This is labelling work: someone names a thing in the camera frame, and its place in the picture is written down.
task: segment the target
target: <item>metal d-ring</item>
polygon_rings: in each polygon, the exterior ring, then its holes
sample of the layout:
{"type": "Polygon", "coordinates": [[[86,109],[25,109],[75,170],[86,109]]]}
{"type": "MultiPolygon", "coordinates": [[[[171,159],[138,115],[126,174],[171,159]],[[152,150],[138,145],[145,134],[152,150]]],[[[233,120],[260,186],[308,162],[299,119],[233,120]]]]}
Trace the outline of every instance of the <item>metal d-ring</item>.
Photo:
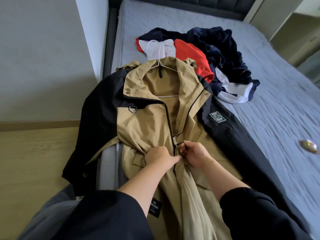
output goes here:
{"type": "Polygon", "coordinates": [[[130,111],[131,113],[137,112],[137,110],[138,110],[138,109],[137,109],[137,106],[134,106],[134,105],[133,105],[132,108],[135,109],[135,110],[131,110],[131,105],[129,105],[129,111],[130,111]]]}

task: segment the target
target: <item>white hanger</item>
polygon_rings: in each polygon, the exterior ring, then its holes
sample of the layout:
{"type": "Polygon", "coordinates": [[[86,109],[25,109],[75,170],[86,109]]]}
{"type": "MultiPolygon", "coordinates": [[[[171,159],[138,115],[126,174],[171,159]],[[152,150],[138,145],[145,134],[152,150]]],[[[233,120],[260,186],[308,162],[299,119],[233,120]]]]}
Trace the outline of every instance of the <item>white hanger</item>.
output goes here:
{"type": "MultiPolygon", "coordinates": [[[[161,45],[160,45],[160,43],[159,43],[157,40],[150,40],[150,41],[148,42],[148,46],[146,47],[146,49],[148,50],[149,44],[150,44],[150,42],[152,42],[152,41],[157,42],[157,43],[158,43],[158,45],[159,45],[159,53],[158,53],[158,54],[159,54],[159,57],[158,57],[158,64],[157,64],[156,66],[151,67],[150,69],[152,69],[152,68],[156,68],[156,67],[159,67],[159,66],[162,66],[162,67],[167,68],[167,69],[169,69],[169,70],[172,70],[172,71],[178,72],[177,70],[172,69],[172,68],[170,68],[170,67],[167,67],[167,66],[165,66],[165,65],[163,65],[163,64],[161,63],[161,61],[160,61],[160,50],[161,50],[161,45]]],[[[171,97],[178,97],[178,96],[179,96],[179,95],[172,95],[172,96],[158,96],[158,98],[171,98],[171,97]]]]}

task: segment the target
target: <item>wooden floor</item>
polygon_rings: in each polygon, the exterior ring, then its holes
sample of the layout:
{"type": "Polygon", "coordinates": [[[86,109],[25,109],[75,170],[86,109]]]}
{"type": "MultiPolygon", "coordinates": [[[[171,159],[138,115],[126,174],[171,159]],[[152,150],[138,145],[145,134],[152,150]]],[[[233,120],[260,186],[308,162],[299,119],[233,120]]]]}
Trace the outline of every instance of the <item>wooden floor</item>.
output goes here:
{"type": "Polygon", "coordinates": [[[67,181],[78,128],[0,132],[0,240],[15,239],[67,181]]]}

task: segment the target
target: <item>dark gray bed frame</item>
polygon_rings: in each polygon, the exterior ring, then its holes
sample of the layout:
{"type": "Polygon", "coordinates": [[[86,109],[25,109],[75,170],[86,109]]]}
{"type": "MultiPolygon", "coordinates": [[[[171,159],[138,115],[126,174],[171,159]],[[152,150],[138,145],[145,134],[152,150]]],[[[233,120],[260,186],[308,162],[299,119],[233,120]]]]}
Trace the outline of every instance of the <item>dark gray bed frame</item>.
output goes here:
{"type": "MultiPolygon", "coordinates": [[[[256,0],[138,0],[207,15],[243,20],[256,0]]],[[[109,0],[109,23],[106,37],[103,78],[111,74],[113,52],[116,42],[118,9],[122,0],[109,0]]]]}

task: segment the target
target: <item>hand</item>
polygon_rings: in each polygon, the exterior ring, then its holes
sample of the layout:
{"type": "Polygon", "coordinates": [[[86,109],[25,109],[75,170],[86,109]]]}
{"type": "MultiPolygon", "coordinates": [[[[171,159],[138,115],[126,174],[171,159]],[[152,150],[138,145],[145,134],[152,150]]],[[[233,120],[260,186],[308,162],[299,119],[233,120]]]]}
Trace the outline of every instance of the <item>hand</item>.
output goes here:
{"type": "Polygon", "coordinates": [[[213,160],[207,149],[199,142],[185,140],[180,146],[180,154],[195,168],[203,168],[207,161],[213,160]]]}
{"type": "Polygon", "coordinates": [[[170,156],[165,146],[151,148],[145,155],[146,165],[157,164],[165,172],[172,168],[180,159],[181,156],[170,156]]]}

